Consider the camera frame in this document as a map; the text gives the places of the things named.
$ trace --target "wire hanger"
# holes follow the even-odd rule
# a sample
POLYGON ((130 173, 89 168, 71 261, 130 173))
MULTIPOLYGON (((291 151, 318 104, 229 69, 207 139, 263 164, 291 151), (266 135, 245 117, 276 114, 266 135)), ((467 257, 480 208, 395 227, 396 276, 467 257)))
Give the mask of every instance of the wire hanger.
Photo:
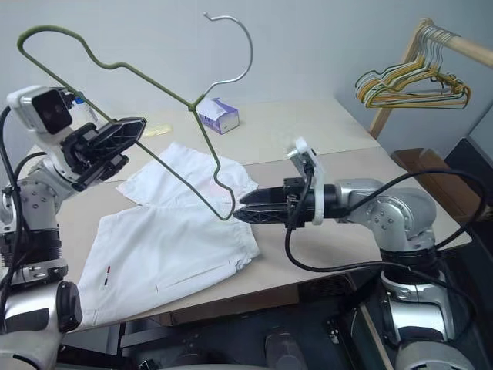
POLYGON ((249 62, 248 62, 247 67, 245 68, 245 70, 240 75, 238 75, 234 79, 226 79, 226 80, 222 80, 222 81, 213 82, 209 86, 209 88, 207 88, 207 90, 203 94, 201 94, 193 102, 188 102, 187 100, 185 100, 181 96, 179 96, 176 93, 174 93, 172 90, 167 89, 165 86, 161 85, 156 80, 154 80, 151 77, 147 76, 146 74, 144 74, 143 72, 139 71, 137 68, 135 68, 134 66, 130 65, 127 62, 114 62, 114 63, 110 63, 110 64, 101 62, 94 55, 94 53, 92 52, 92 50, 89 48, 89 45, 87 44, 87 42, 85 41, 85 39, 81 35, 73 32, 73 31, 70 31, 69 29, 65 29, 63 27, 58 27, 57 25, 39 25, 39 26, 32 27, 32 28, 28 29, 27 31, 23 32, 19 36, 18 41, 17 41, 17 49, 20 51, 21 54, 23 54, 24 57, 26 57, 28 60, 30 60, 32 63, 34 63, 36 66, 38 66, 42 71, 44 71, 45 73, 47 73, 48 75, 50 75, 60 85, 62 85, 65 88, 67 88, 67 90, 70 91, 71 93, 73 93, 75 96, 78 96, 79 98, 81 98, 82 100, 84 100, 89 106, 91 106, 91 108, 93 108, 97 113, 99 113, 99 115, 101 115, 109 123, 115 123, 115 120, 112 119, 111 117, 109 117, 106 113, 104 113, 94 102, 92 102, 91 100, 89 100, 88 98, 86 98, 80 91, 78 91, 77 89, 75 89, 74 87, 72 87, 68 82, 66 82, 64 79, 62 79, 58 75, 56 75, 51 69, 49 69, 48 67, 46 67, 39 60, 37 60, 35 57, 33 57, 31 54, 29 54, 28 52, 25 51, 25 49, 24 49, 24 43, 25 43, 25 41, 29 37, 31 37, 31 36, 33 36, 33 35, 35 35, 37 33, 40 33, 40 32, 57 32, 57 33, 62 33, 63 35, 70 36, 70 37, 76 39, 77 41, 79 41, 82 44, 82 47, 86 51, 88 57, 98 67, 103 68, 103 69, 109 69, 109 70, 118 69, 118 68, 128 69, 130 72, 134 73, 135 75, 137 75, 141 79, 147 81, 151 85, 155 86, 157 89, 163 91, 167 95, 171 96, 175 100, 178 100, 180 103, 182 103, 183 105, 185 105, 188 108, 188 110, 195 117, 195 120, 197 122, 197 125, 200 128, 200 132, 202 133, 203 138, 205 139, 206 144, 209 147, 209 151, 212 154, 212 156, 214 158, 214 161, 216 162, 216 169, 214 170, 214 173, 213 173, 213 179, 214 179, 214 181, 216 182, 217 185, 219 185, 223 189, 227 190, 228 193, 230 194, 230 197, 231 197, 231 209, 230 209, 230 212, 225 217, 224 216, 221 216, 219 214, 219 212, 202 196, 202 194, 199 193, 199 191, 197 189, 195 189, 195 187, 193 187, 193 185, 191 183, 189 183, 188 181, 186 181, 176 171, 174 171, 173 168, 171 168, 166 163, 164 163, 149 148, 147 148, 144 144, 142 144, 139 141, 136 143, 136 145, 138 147, 140 147, 142 150, 144 150, 147 154, 149 154, 159 164, 161 164, 163 167, 165 167, 173 176, 175 176, 178 180, 180 180, 182 183, 184 183, 191 191, 193 191, 195 193, 195 195, 197 195, 198 198, 200 198, 202 200, 202 202, 204 202, 205 205, 207 205, 208 208, 212 212, 214 212, 214 214, 216 216, 218 216, 219 219, 225 221, 225 220, 228 220, 233 215, 233 212, 235 210, 236 201, 235 201, 235 198, 234 198, 234 193, 233 193, 233 190, 230 187, 228 187, 226 184, 222 183, 218 179, 218 177, 217 177, 217 175, 218 175, 218 173, 219 173, 219 171, 221 169, 221 163, 219 161, 219 157, 216 154, 216 151, 213 148, 212 143, 210 142, 209 136, 207 135, 207 132, 206 132, 205 128, 203 127, 203 124, 200 122, 200 118, 199 118, 199 115, 197 114, 196 107, 205 98, 205 96, 207 95, 207 93, 209 93, 210 90, 212 90, 215 86, 218 86, 218 85, 221 85, 221 84, 225 84, 225 83, 232 83, 232 82, 239 81, 239 80, 241 80, 248 73, 248 71, 250 71, 250 67, 252 66, 252 63, 253 63, 253 43, 252 43, 252 39, 250 37, 250 33, 248 32, 247 28, 238 19, 236 19, 234 17, 231 17, 229 15, 222 15, 222 16, 219 16, 219 17, 210 17, 207 13, 203 13, 203 15, 204 15, 204 17, 206 17, 207 19, 209 19, 211 22, 215 22, 215 21, 226 19, 226 20, 230 20, 230 21, 235 22, 239 27, 241 27, 241 29, 245 32, 245 35, 246 35, 246 37, 248 39, 248 43, 249 43, 249 47, 250 47, 250 59, 249 59, 249 62))
POLYGON ((442 49, 454 36, 436 26, 422 27, 417 34, 416 59, 422 62, 392 66, 380 74, 365 73, 356 83, 357 98, 367 108, 464 109, 471 98, 471 89, 454 75, 440 73, 442 49), (424 79, 439 82, 441 89, 403 91, 407 85, 424 79))

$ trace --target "white fabric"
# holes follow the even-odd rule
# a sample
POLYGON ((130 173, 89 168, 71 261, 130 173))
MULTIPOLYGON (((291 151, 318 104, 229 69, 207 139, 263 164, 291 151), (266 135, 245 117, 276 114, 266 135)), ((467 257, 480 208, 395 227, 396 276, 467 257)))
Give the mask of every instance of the white fabric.
POLYGON ((81 328, 208 288, 258 253, 249 224, 221 221, 203 205, 135 207, 103 217, 79 282, 81 328))
MULTIPOLYGON (((230 203, 230 194, 214 182, 216 163, 211 155, 172 143, 159 158, 191 183, 207 200, 221 199, 230 203)), ((220 157, 220 162, 218 178, 233 189, 236 199, 257 188, 258 184, 250 179, 241 164, 223 157, 220 157)), ((176 207, 202 203, 185 184, 155 160, 147 163, 117 189, 125 197, 142 205, 176 207)))
MULTIPOLYGON (((229 194, 211 180, 211 156, 174 143, 160 157, 228 214, 229 194)), ((225 158, 221 163, 220 179, 237 197, 257 187, 241 165, 225 158)), ((156 161, 118 189, 144 205, 100 220, 78 284, 80 329, 122 321, 208 288, 259 254, 249 224, 219 220, 156 161)))

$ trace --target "table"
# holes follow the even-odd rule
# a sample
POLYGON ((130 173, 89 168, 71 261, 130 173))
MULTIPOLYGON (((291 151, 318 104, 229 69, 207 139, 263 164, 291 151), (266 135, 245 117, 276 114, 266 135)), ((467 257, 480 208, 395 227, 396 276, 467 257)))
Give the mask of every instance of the table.
MULTIPOLYGON (((327 174, 326 182, 355 177, 373 177, 386 182, 404 173, 380 147, 324 154, 319 158, 327 174)), ((279 186, 284 177, 297 175, 289 160, 251 164, 246 166, 246 170, 261 187, 279 186)), ((63 204, 59 212, 59 223, 64 246, 62 253, 69 262, 67 279, 79 280, 96 236, 99 218, 134 207, 131 201, 115 190, 117 185, 116 182, 101 184, 63 204)), ((420 187, 414 179, 407 180, 402 186, 420 187)), ((437 241, 441 241, 458 225, 438 204, 437 209, 434 231, 437 241)), ((283 250, 283 225, 254 226, 253 233, 261 255, 243 271, 211 288, 134 318, 329 275, 303 271, 287 260, 283 250)), ((465 244, 470 240, 469 236, 462 235, 449 247, 465 244)), ((296 230, 293 233, 292 245, 293 253, 297 257, 314 266, 338 266, 380 259, 379 250, 369 230, 359 225, 336 224, 333 220, 326 220, 319 227, 307 225, 304 229, 296 230)))
MULTIPOLYGON (((219 155, 243 165, 284 160, 286 150, 299 136, 319 154, 379 147, 380 144, 334 99, 238 105, 240 126, 225 135, 207 129, 219 155)), ((167 110, 146 115, 148 127, 170 123, 173 131, 146 137, 141 142, 161 153, 173 141, 209 152, 190 112, 167 110)), ((111 181, 126 180, 149 162, 139 147, 126 151, 130 162, 111 181)))

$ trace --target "wall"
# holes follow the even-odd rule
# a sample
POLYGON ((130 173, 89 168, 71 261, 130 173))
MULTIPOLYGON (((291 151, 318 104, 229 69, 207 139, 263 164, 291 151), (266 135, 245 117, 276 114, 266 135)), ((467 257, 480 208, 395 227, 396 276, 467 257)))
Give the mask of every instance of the wall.
MULTIPOLYGON (((237 16, 255 47, 250 74, 214 90, 213 96, 252 103, 335 95, 364 126, 374 111, 356 101, 354 81, 369 69, 398 62, 419 18, 430 17, 493 48, 489 0, 4 0, 0 96, 31 84, 53 85, 18 53, 15 43, 30 26, 56 24, 81 33, 103 61, 131 62, 185 98, 196 98, 213 80, 235 76, 247 62, 240 29, 230 22, 208 22, 203 11, 237 16)), ((98 69, 66 36, 37 35, 26 48, 111 114, 179 108, 126 71, 98 69)), ((444 60, 444 71, 472 87, 470 105, 462 111, 396 111, 380 138, 389 152, 425 146, 445 156, 493 98, 491 70, 450 51, 444 60)), ((28 140, 11 127, 7 137, 9 149, 20 156, 28 140)))
POLYGON ((483 157, 493 165, 493 103, 490 110, 471 131, 470 139, 474 141, 483 157))

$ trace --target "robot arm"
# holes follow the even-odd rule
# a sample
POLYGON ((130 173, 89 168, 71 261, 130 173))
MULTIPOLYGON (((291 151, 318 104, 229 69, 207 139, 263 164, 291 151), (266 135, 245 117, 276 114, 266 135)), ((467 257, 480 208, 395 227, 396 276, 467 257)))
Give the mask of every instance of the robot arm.
MULTIPOLYGON (((309 170, 314 174, 314 186, 309 190, 295 227, 303 227, 308 221, 320 224, 316 220, 320 210, 324 218, 360 224, 373 232, 383 261, 402 264, 445 281, 434 247, 432 224, 436 207, 427 193, 414 188, 391 188, 376 197, 369 197, 383 184, 372 179, 352 179, 324 184, 320 196, 316 187, 322 186, 317 174, 323 171, 317 170, 320 164, 313 150, 299 139, 288 153, 302 177, 284 179, 282 187, 247 194, 240 201, 245 207, 235 212, 236 218, 250 224, 282 223, 288 226, 293 222, 290 218, 297 208, 305 173, 309 170)), ((385 290, 381 300, 384 338, 388 344, 399 346, 397 370, 433 365, 473 369, 466 357, 444 344, 455 338, 445 288, 386 267, 381 272, 381 283, 385 290), (434 342, 433 347, 427 346, 430 341, 434 342)))
POLYGON ((75 284, 63 281, 68 266, 55 215, 64 200, 121 170, 129 160, 122 151, 146 125, 143 118, 126 118, 72 130, 74 98, 58 88, 31 86, 7 99, 46 157, 18 181, 27 227, 16 230, 18 214, 8 192, 0 203, 0 251, 5 267, 15 267, 0 335, 0 368, 52 368, 63 335, 79 325, 79 293, 75 284), (13 261, 16 233, 22 233, 16 246, 23 256, 19 265, 13 261))

